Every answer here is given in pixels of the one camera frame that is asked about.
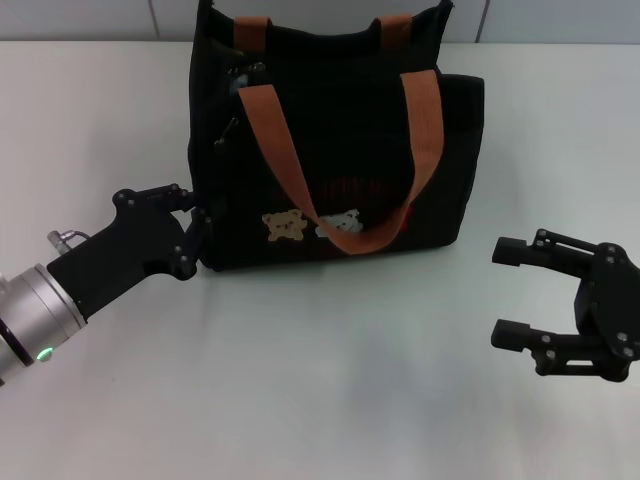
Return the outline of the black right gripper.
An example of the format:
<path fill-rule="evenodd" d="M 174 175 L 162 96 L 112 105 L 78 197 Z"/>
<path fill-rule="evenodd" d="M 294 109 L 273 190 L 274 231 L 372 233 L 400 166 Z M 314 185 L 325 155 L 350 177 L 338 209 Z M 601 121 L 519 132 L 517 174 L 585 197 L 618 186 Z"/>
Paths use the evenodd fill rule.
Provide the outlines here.
<path fill-rule="evenodd" d="M 556 334 L 500 319 L 498 349 L 531 352 L 540 376 L 595 376 L 622 382 L 639 359 L 639 268 L 619 245 L 595 244 L 539 229 L 531 244 L 499 237 L 492 262 L 585 276 L 574 300 L 579 334 Z"/>

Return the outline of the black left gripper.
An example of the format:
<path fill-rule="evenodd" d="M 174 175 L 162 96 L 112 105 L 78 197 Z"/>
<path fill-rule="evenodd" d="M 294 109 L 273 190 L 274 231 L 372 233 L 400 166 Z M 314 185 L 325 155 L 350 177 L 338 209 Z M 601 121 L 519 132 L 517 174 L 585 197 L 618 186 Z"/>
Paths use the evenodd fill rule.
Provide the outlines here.
<path fill-rule="evenodd" d="M 178 184 L 123 189 L 112 202 L 110 225 L 47 265 L 85 319 L 152 275 L 192 278 L 210 230 L 204 208 L 195 208 L 182 228 L 174 213 L 193 209 L 195 196 Z"/>

